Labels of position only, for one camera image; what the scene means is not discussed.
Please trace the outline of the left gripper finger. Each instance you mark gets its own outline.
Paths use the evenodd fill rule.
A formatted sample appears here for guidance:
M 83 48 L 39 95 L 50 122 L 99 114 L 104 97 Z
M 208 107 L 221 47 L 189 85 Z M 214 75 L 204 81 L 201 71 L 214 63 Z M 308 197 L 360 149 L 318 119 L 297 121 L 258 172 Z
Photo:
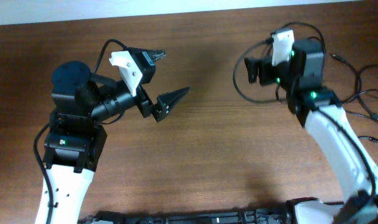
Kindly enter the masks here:
M 172 109 L 189 93 L 189 87 L 164 93 L 157 97 L 157 103 L 154 105 L 154 118 L 157 122 L 164 120 Z
M 146 53 L 148 55 L 149 60 L 153 63 L 163 59 L 166 56 L 165 50 L 147 50 Z

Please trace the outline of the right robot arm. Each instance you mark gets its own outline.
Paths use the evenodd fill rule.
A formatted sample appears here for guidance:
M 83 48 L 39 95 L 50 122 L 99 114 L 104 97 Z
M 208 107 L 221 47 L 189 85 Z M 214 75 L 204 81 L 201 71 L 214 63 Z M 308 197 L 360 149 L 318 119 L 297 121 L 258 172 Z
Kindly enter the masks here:
M 285 223 L 378 223 L 378 166 L 351 128 L 342 101 L 323 86 L 325 48 L 321 39 L 273 36 L 272 55 L 242 55 L 250 83 L 276 83 L 286 91 L 289 110 L 317 142 L 328 160 L 344 199 L 328 205 L 301 198 L 286 203 Z

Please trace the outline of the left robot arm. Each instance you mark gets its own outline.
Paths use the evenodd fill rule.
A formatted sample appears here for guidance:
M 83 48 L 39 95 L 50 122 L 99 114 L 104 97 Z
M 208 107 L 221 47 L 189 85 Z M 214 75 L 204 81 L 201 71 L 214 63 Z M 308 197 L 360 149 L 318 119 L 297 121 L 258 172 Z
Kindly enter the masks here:
M 151 82 L 163 50 L 128 48 L 109 59 L 119 81 L 97 74 L 83 62 L 71 61 L 52 74 L 55 109 L 41 129 L 47 133 L 44 156 L 38 162 L 44 177 L 36 223 L 77 223 L 85 194 L 92 183 L 105 145 L 105 126 L 136 107 L 142 117 L 164 120 L 189 92 L 181 88 L 153 103 L 143 88 Z

